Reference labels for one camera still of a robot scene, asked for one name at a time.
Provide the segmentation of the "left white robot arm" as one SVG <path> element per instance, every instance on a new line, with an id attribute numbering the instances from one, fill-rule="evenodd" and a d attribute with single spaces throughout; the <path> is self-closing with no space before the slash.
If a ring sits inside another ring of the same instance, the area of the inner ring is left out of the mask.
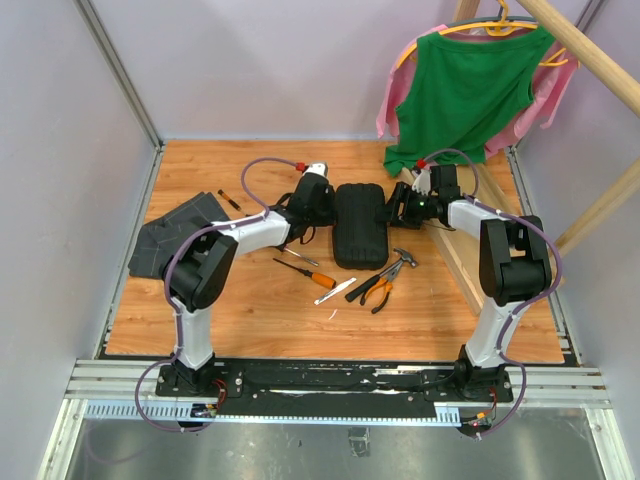
<path id="1" fill-rule="evenodd" d="M 301 172 L 295 190 L 262 211 L 239 220 L 212 222 L 185 239 L 165 267 L 163 284 L 174 311 L 176 344 L 171 366 L 190 394 L 207 393 L 214 383 L 211 309 L 221 295 L 234 260 L 256 250 L 283 247 L 309 229 L 335 223 L 335 193 L 324 162 L 295 163 L 264 157 L 249 162 L 241 173 L 261 162 L 283 163 Z"/>

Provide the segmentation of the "black plastic tool case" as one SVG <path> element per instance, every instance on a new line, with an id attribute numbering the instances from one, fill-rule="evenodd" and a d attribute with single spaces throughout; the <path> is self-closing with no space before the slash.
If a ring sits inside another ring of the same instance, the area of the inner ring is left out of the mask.
<path id="1" fill-rule="evenodd" d="M 335 193 L 333 258 L 343 269 L 375 270 L 389 258 L 387 224 L 376 215 L 385 206 L 384 190 L 373 183 L 350 183 Z"/>

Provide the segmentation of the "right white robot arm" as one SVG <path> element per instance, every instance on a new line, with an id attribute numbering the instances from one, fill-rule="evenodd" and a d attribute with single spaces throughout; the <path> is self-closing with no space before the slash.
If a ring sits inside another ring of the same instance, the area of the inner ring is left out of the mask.
<path id="1" fill-rule="evenodd" d="M 376 219 L 417 230 L 426 220 L 462 231 L 479 242 L 479 281 L 485 295 L 476 328 L 444 382 L 466 400 L 504 386 L 507 350 L 522 315 L 558 286 L 536 216 L 515 216 L 462 192 L 454 165 L 423 170 L 412 184 L 398 182 Z"/>

